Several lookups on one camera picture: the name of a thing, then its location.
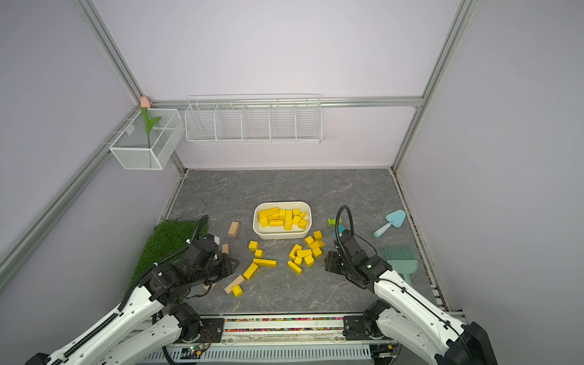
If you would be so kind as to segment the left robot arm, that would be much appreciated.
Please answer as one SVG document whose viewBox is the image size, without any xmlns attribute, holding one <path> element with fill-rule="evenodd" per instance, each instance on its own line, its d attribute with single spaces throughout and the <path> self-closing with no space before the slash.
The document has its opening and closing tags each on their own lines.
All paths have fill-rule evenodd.
<svg viewBox="0 0 584 365">
<path fill-rule="evenodd" d="M 239 261 L 208 234 L 150 264 L 100 321 L 51 354 L 37 353 L 29 364 L 134 364 L 177 340 L 194 342 L 212 336 L 189 305 L 189 291 L 211 288 L 232 275 Z"/>
</svg>

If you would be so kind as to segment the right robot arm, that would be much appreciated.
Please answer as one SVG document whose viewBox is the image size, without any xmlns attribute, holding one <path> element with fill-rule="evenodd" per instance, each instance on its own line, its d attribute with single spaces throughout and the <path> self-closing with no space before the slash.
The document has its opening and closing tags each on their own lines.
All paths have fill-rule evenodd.
<svg viewBox="0 0 584 365">
<path fill-rule="evenodd" d="M 496 364 L 487 332 L 476 322 L 465 324 L 441 310 L 403 280 L 378 255 L 368 256 L 354 234 L 335 234 L 325 270 L 344 276 L 378 297 L 366 315 L 375 336 L 384 335 L 428 364 Z"/>
</svg>

